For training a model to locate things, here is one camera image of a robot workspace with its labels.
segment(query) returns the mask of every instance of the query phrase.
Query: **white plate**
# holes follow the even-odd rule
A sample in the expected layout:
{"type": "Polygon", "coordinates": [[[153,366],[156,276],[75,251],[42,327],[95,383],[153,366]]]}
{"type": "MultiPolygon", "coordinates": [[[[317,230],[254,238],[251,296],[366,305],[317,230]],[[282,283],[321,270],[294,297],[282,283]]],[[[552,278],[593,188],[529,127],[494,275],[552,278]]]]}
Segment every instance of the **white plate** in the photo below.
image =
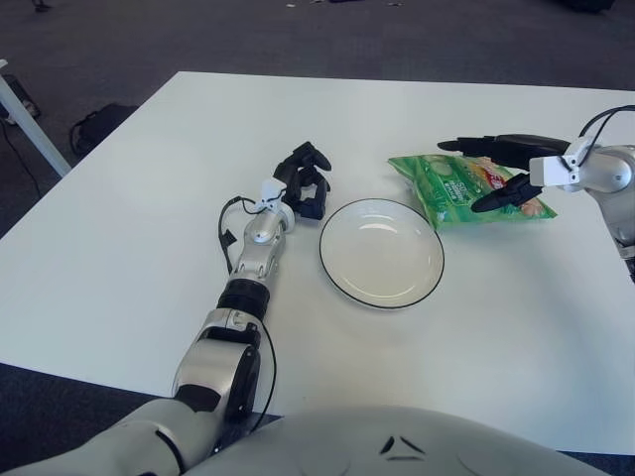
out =
{"type": "Polygon", "coordinates": [[[319,256],[340,290],[381,308],[425,298],[437,287],[445,262],[439,235],[422,215],[379,198],[337,210],[321,231],[319,256]]]}

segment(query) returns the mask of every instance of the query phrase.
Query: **floor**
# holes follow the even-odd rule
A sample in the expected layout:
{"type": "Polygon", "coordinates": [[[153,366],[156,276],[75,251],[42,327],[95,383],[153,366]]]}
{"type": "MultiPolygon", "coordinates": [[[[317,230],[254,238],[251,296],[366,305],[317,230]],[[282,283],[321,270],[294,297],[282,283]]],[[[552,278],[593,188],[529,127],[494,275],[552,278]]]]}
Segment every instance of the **floor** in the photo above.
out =
{"type": "MultiPolygon", "coordinates": [[[[635,89],[635,0],[600,15],[556,0],[49,3],[36,14],[28,0],[0,2],[0,57],[72,164],[74,122],[112,101],[140,104],[184,69],[635,89]]],[[[55,173],[8,134],[48,191],[55,173]]],[[[0,136],[0,237],[36,201],[0,136]]],[[[0,471],[72,448],[150,398],[0,366],[0,471]]],[[[632,457],[576,457],[635,473],[632,457]]]]}

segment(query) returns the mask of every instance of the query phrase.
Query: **black bag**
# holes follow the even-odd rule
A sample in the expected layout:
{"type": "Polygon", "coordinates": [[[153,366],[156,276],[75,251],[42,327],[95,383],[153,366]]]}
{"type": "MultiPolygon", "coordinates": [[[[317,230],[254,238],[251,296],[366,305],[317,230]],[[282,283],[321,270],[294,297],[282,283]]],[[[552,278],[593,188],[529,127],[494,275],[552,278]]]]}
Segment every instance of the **black bag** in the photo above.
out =
{"type": "Polygon", "coordinates": [[[68,133],[73,153],[80,158],[88,155],[137,109],[139,106],[122,106],[113,102],[88,114],[68,133]]]}
{"type": "Polygon", "coordinates": [[[599,13],[602,10],[609,10],[615,0],[561,0],[574,10],[581,12],[599,13]]]}

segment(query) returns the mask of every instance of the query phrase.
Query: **snack bag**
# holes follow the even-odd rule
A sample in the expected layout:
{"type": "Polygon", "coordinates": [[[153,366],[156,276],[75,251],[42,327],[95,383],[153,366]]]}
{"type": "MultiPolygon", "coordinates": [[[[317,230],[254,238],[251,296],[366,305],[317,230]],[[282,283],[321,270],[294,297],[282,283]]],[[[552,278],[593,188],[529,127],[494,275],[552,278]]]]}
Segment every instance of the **snack bag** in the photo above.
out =
{"type": "Polygon", "coordinates": [[[520,206],[475,213],[471,204],[501,188],[512,174],[491,160],[459,156],[414,156],[389,159],[399,174],[410,180],[417,199],[435,229],[453,223],[524,221],[553,218],[557,214],[538,198],[520,206]]]}

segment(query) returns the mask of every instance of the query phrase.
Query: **table leg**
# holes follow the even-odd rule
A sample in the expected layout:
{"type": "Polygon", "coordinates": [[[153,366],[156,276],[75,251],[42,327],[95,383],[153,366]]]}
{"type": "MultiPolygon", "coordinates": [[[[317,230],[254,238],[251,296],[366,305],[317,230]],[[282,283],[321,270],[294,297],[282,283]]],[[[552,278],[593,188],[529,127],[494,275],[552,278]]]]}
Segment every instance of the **table leg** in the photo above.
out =
{"type": "MultiPolygon", "coordinates": [[[[6,62],[0,59],[0,68],[5,64],[6,62]]],[[[14,94],[2,75],[0,75],[0,103],[2,103],[7,112],[18,123],[27,137],[31,139],[33,145],[38,148],[60,177],[68,174],[70,172],[68,162],[62,157],[60,151],[56,149],[56,146],[53,145],[38,123],[31,117],[29,111],[14,94]]]]}

